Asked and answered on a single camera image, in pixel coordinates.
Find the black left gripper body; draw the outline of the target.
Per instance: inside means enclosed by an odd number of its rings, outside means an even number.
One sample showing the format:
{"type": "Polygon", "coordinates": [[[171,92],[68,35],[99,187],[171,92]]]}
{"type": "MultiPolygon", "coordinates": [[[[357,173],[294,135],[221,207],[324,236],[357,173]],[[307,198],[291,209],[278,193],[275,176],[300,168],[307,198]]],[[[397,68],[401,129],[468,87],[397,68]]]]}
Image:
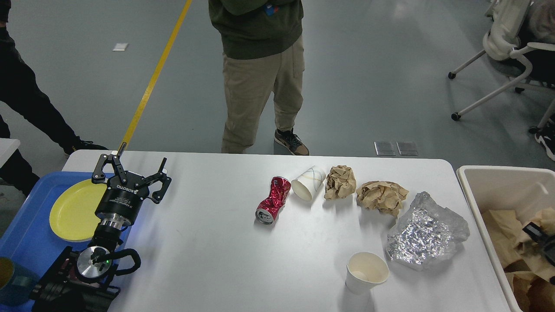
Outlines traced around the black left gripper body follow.
{"type": "Polygon", "coordinates": [[[150,194],[148,186],[137,189],[135,184],[141,183],[144,176],[135,173],[127,174],[127,184],[123,184],[118,176],[109,178],[107,189],[95,210],[95,215],[103,220],[108,215],[119,215],[126,221],[124,226],[135,223],[143,200],[150,194]]]}

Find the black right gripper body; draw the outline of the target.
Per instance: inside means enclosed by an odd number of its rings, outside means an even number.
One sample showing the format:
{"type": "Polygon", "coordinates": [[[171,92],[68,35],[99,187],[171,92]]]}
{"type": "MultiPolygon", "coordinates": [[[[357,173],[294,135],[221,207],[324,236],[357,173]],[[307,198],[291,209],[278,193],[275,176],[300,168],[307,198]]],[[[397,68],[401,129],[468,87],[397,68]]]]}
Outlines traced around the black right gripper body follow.
{"type": "Polygon", "coordinates": [[[555,266],[555,237],[547,236],[540,242],[540,250],[543,257],[551,266],[555,266]]]}

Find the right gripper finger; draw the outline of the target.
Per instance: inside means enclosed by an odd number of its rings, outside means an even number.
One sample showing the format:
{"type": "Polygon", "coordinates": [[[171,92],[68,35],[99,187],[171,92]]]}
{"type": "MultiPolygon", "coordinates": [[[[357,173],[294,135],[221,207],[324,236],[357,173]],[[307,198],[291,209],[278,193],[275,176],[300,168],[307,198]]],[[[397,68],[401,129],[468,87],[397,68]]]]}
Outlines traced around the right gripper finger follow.
{"type": "Polygon", "coordinates": [[[545,233],[541,227],[534,222],[529,222],[522,231],[529,235],[538,245],[546,245],[551,240],[551,236],[545,233]]]}

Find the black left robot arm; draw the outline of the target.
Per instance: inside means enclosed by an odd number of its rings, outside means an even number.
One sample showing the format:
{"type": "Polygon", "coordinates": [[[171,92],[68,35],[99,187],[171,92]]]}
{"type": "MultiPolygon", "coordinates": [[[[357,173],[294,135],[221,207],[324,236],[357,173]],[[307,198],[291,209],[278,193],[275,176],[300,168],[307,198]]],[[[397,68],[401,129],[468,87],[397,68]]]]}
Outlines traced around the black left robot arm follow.
{"type": "Polygon", "coordinates": [[[133,226],[145,199],[159,204],[172,178],[163,158],[157,172],[142,176],[125,170],[116,152],[101,154],[91,176],[93,184],[104,184],[95,210],[99,223],[91,242],[81,251],[66,247],[30,292],[33,312],[106,312],[121,289],[113,278],[132,274],[141,266],[139,253],[121,248],[121,234],[133,226]]]}

